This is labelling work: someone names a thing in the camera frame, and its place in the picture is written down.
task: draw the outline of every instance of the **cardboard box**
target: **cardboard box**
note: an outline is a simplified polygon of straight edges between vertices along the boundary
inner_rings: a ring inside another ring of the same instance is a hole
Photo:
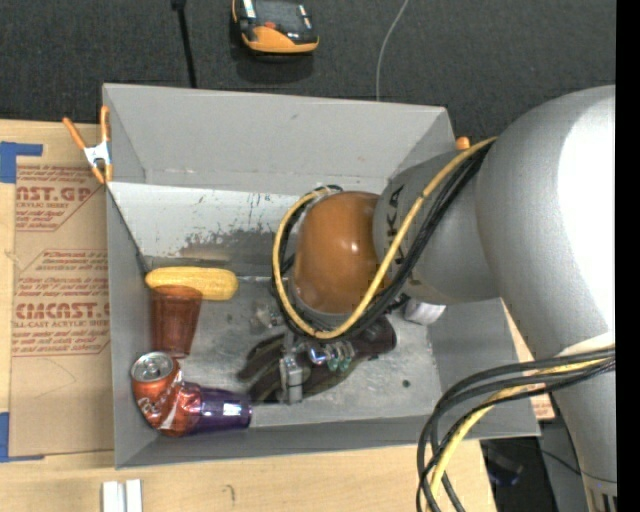
[[[79,129],[96,140],[94,125]],[[13,291],[9,455],[110,449],[105,191],[62,123],[1,121],[0,142],[15,238],[1,269]]]
[[[449,307],[433,329],[392,323],[398,347],[343,384],[295,405],[257,405],[249,429],[172,439],[131,392],[151,350],[147,269],[224,267],[240,281],[203,305],[187,380],[242,390],[235,370],[260,339],[249,320],[269,300],[272,234],[302,194],[327,184],[380,193],[394,172],[450,151],[439,107],[109,85],[114,181],[108,186],[116,466],[414,444],[442,390],[517,359],[499,300]],[[532,435],[528,403],[498,407],[474,435]]]

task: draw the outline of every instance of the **black glove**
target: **black glove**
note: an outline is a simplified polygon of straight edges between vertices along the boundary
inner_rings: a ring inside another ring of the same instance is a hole
[[[280,359],[285,354],[283,342],[284,335],[269,338],[247,354],[245,366],[237,377],[251,383],[249,395],[253,402],[279,400],[282,390]],[[341,383],[361,362],[393,350],[396,335],[389,320],[381,316],[361,334],[348,340],[321,343],[304,338],[297,340],[294,346],[296,363],[302,368],[302,394],[308,397]],[[329,357],[323,364],[316,364],[308,354],[309,346],[319,347],[323,353],[339,354],[339,357]]]

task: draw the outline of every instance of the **black cable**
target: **black cable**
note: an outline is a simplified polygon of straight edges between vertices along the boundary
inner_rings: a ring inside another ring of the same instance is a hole
[[[576,475],[579,475],[579,476],[582,474],[582,473],[580,473],[580,470],[578,468],[574,467],[569,462],[567,462],[566,460],[562,459],[561,457],[558,457],[554,453],[551,453],[549,450],[545,450],[545,449],[543,449],[541,447],[534,448],[533,446],[529,446],[528,444],[521,443],[521,442],[518,442],[518,441],[514,441],[512,439],[502,439],[502,440],[500,440],[500,442],[504,443],[504,444],[510,444],[510,445],[513,445],[513,446],[518,446],[520,448],[526,448],[527,450],[531,450],[531,451],[539,451],[540,453],[546,455],[547,457],[555,460],[558,464],[562,464],[565,468],[567,468],[572,473],[575,473]]]
[[[432,425],[437,425],[437,421],[441,416],[444,415],[444,413],[447,410],[451,409],[452,407],[454,407],[455,405],[461,403],[466,399],[471,399],[471,398],[480,396],[484,393],[497,391],[502,388],[520,385],[518,384],[520,380],[518,380],[518,378],[515,378],[515,379],[512,378],[512,379],[506,379],[502,381],[493,381],[492,383],[487,384],[484,387],[476,387],[463,393],[462,390],[464,390],[465,388],[468,388],[478,382],[482,382],[484,380],[494,378],[494,377],[499,377],[501,375],[507,375],[510,373],[521,373],[528,370],[542,370],[542,369],[556,367],[562,364],[582,363],[582,362],[591,361],[591,360],[611,358],[613,356],[615,356],[615,349],[603,349],[603,350],[597,350],[589,353],[555,357],[555,358],[545,359],[540,361],[531,361],[526,363],[504,365],[504,366],[484,370],[482,372],[478,372],[474,375],[467,377],[466,379],[461,380],[460,382],[458,382],[457,384],[449,388],[442,395],[442,397],[436,404],[436,407],[434,408],[434,411],[431,417],[426,422],[420,434],[420,437],[418,439],[418,451],[417,451],[418,472],[420,473],[424,469],[424,455],[426,450],[427,435],[430,432],[433,432],[433,434],[435,435],[435,439],[434,439],[434,436],[432,435],[432,445],[436,446],[437,445],[437,429],[432,428]],[[569,375],[569,373],[565,372],[562,375],[558,375],[558,377],[562,377],[566,375]],[[457,500],[457,496],[455,496],[455,492],[453,491],[453,488],[450,486],[450,483],[446,474],[443,475],[442,482],[456,510],[463,510],[462,508],[458,508],[459,501]]]
[[[189,27],[187,19],[184,15],[184,9],[187,0],[171,0],[171,9],[178,13],[178,22],[180,24],[180,35],[182,36],[182,46],[184,47],[184,56],[187,61],[187,70],[189,73],[189,84],[192,89],[197,89],[196,68],[193,63],[193,53],[191,52],[191,42],[189,40]]]
[[[471,155],[471,157],[464,160],[456,170],[453,171],[451,177],[444,183],[444,185],[442,185],[442,188],[436,196],[429,213],[426,215],[420,229],[418,230],[418,234],[413,244],[407,251],[404,261],[398,267],[391,284],[374,297],[374,304],[362,314],[354,325],[347,329],[342,335],[336,337],[336,340],[352,338],[369,328],[381,315],[386,313],[392,302],[399,297],[402,293],[404,283],[411,275],[413,268],[420,259],[424,248],[435,232],[435,229],[439,225],[442,217],[466,184],[480,170],[484,157],[492,145],[493,143],[487,144],[485,147]],[[280,261],[283,261],[285,251],[286,244],[283,243],[280,247]],[[278,303],[282,309],[281,301],[278,300]],[[304,335],[302,330],[295,326],[294,322],[288,320],[287,323],[292,327],[296,334]]]
[[[451,397],[448,401],[446,401],[444,404],[442,404],[440,407],[437,407],[437,410],[434,411],[434,413],[431,415],[431,417],[429,418],[429,421],[427,422],[427,424],[425,425],[425,428],[423,429],[421,435],[420,435],[420,440],[419,440],[419,446],[421,447],[426,447],[426,438],[427,436],[430,437],[430,442],[432,446],[437,446],[438,445],[438,430],[437,430],[437,423],[440,420],[440,418],[442,416],[444,416],[444,413],[450,409],[452,409],[453,407],[455,407],[456,405],[465,402],[467,400],[470,400],[472,398],[476,398],[478,396],[482,396],[483,394],[486,393],[490,393],[490,392],[496,392],[496,391],[500,391],[502,389],[507,389],[507,388],[511,388],[514,386],[525,386],[525,385],[530,385],[530,384],[541,384],[544,383],[546,385],[550,385],[553,383],[561,383],[566,381],[567,378],[569,377],[576,377],[576,376],[581,376],[584,374],[584,369],[579,369],[579,370],[569,370],[566,372],[563,372],[562,374],[551,374],[551,375],[533,375],[533,376],[529,376],[529,377],[515,377],[515,378],[511,378],[511,379],[507,379],[507,380],[502,380],[502,381],[494,381],[494,382],[490,382],[488,384],[484,384],[481,386],[477,386],[475,388],[472,389],[468,389],[467,391],[461,392],[453,397]],[[418,457],[422,456],[422,459],[419,459],[419,461],[423,461],[424,460],[424,449],[422,450],[422,453],[420,455],[418,455]],[[419,464],[419,473],[421,473],[421,471],[423,471],[424,468],[422,466],[422,464]],[[458,500],[457,495],[455,494],[455,491],[453,490],[453,487],[450,486],[448,477],[446,475],[446,473],[443,475],[442,477],[442,482],[443,482],[443,486],[445,487],[445,489],[447,490],[447,494],[449,495],[449,498],[451,499],[451,502],[454,506],[454,508],[457,511],[463,511],[464,508],[462,506],[462,504],[460,503],[460,501]]]
[[[548,387],[540,389],[540,390],[525,391],[525,392],[520,392],[518,394],[514,394],[514,395],[512,395],[510,397],[503,397],[501,399],[497,399],[495,401],[487,402],[485,404],[482,404],[481,406],[478,406],[478,407],[474,408],[473,410],[471,410],[468,414],[466,414],[465,416],[460,418],[460,420],[458,422],[456,422],[456,424],[451,428],[451,430],[448,432],[447,436],[445,436],[445,439],[443,440],[442,444],[438,446],[437,450],[434,450],[435,455],[431,459],[429,465],[421,473],[421,475],[420,475],[421,486],[419,486],[418,492],[417,492],[417,496],[416,496],[416,504],[417,504],[418,510],[421,510],[421,506],[420,506],[420,503],[419,503],[419,497],[420,497],[420,490],[423,490],[424,493],[425,493],[425,496],[427,497],[427,501],[429,502],[429,506],[432,509],[432,512],[439,512],[440,509],[439,509],[437,503],[435,502],[435,498],[433,497],[433,495],[431,493],[429,485],[425,483],[425,479],[426,479],[426,476],[429,473],[429,471],[431,471],[431,469],[433,469],[433,467],[438,463],[439,458],[442,455],[442,453],[444,451],[444,448],[445,448],[446,444],[449,442],[450,437],[452,436],[452,434],[458,429],[458,427],[464,421],[466,421],[468,419],[469,416],[471,416],[472,414],[475,414],[475,412],[477,412],[477,411],[479,411],[481,409],[485,409],[486,407],[489,407],[489,406],[492,406],[492,405],[495,405],[495,404],[498,404],[498,403],[507,402],[507,401],[513,401],[513,400],[519,400],[519,399],[525,398],[525,397],[532,397],[532,396],[537,396],[537,395],[549,393],[549,392],[552,392],[552,391],[557,391],[559,389],[574,385],[574,384],[576,384],[578,382],[581,382],[583,380],[586,380],[588,378],[595,377],[596,375],[599,375],[601,373],[605,373],[607,371],[611,371],[614,368],[615,368],[615,361],[607,363],[604,366],[597,365],[595,367],[592,367],[589,371],[585,371],[584,376],[582,376],[582,377],[576,377],[576,378],[567,380],[564,383],[551,385],[551,386],[548,386]],[[459,501],[457,501],[457,503],[459,505],[459,508],[456,508],[456,510],[464,512],[464,510],[465,510],[464,507],[460,504]]]
[[[558,383],[558,384],[551,384],[549,386],[546,386],[544,388],[541,389],[537,389],[537,390],[525,390],[525,391],[521,391],[518,393],[515,393],[511,396],[506,396],[506,397],[502,397],[502,398],[497,398],[495,400],[491,400],[488,401],[486,403],[483,403],[477,407],[474,407],[471,411],[469,411],[467,414],[465,414],[463,417],[461,417],[452,427],[451,429],[447,432],[447,435],[445,435],[445,437],[443,438],[442,442],[440,444],[438,444],[436,447],[434,447],[433,451],[433,456],[431,458],[431,460],[429,461],[429,463],[427,464],[427,466],[424,468],[423,471],[421,471],[420,473],[420,484],[418,486],[418,490],[416,493],[416,507],[418,510],[422,510],[422,506],[420,504],[420,493],[421,491],[424,492],[425,497],[427,498],[427,502],[429,503],[429,507],[431,508],[432,512],[440,512],[440,508],[438,506],[438,504],[435,501],[435,498],[433,496],[433,494],[431,493],[431,489],[430,486],[428,485],[428,483],[426,483],[426,477],[428,475],[428,473],[435,467],[435,465],[439,462],[445,447],[447,446],[447,444],[450,442],[453,434],[457,431],[457,429],[465,422],[469,419],[469,417],[471,417],[473,414],[475,414],[476,412],[480,411],[480,410],[484,410],[487,407],[491,407],[500,403],[504,403],[504,402],[509,402],[509,401],[514,401],[514,400],[520,400],[522,398],[531,398],[533,396],[538,396],[538,395],[542,395],[542,394],[547,394],[547,393],[551,393],[554,391],[558,391],[560,389],[569,387],[569,386],[573,386],[575,384],[578,384],[579,382],[583,382],[587,379],[593,378],[597,375],[606,373],[606,372],[610,372],[613,371],[615,369],[615,359],[607,359],[605,362],[603,363],[599,363],[596,364],[594,366],[591,366],[589,368],[586,368],[582,374],[580,376],[577,377],[571,377],[571,378],[567,378],[565,380],[563,380],[563,382]],[[460,511],[464,511],[464,508],[462,507],[462,505],[460,505]]]
[[[409,300],[411,300],[411,297],[409,297],[406,293],[401,293],[396,297],[394,301],[391,302],[391,304],[387,306],[387,309],[385,310],[385,314],[388,315],[389,313],[392,313],[396,309],[401,308],[407,302],[409,302]]]
[[[317,187],[313,189],[312,192],[326,190],[326,189],[329,189],[330,191],[333,191],[333,192],[342,192],[344,190],[339,185],[326,185],[326,186]],[[280,261],[280,276],[282,277],[293,266],[293,263],[295,262],[295,253],[290,255],[288,258],[286,257],[289,236],[291,235],[291,231],[293,230],[293,227],[300,220],[300,218],[302,217],[302,214],[307,210],[307,208],[311,206],[311,204],[313,204],[313,201],[309,201],[299,205],[298,208],[291,214],[291,217],[285,224],[284,229],[282,231],[282,238],[281,238],[280,248],[278,251],[278,260]],[[282,303],[282,299],[280,298],[280,295],[275,291],[276,289],[275,274],[273,272],[271,274],[271,287],[272,287],[272,294],[276,299],[278,308],[280,309],[280,311],[282,311],[282,316],[284,317],[284,321],[287,324],[287,327],[297,336],[307,336],[307,334],[302,329],[300,329],[300,327],[298,327],[295,324],[295,322],[291,318],[289,318],[289,315],[286,313],[286,310]]]

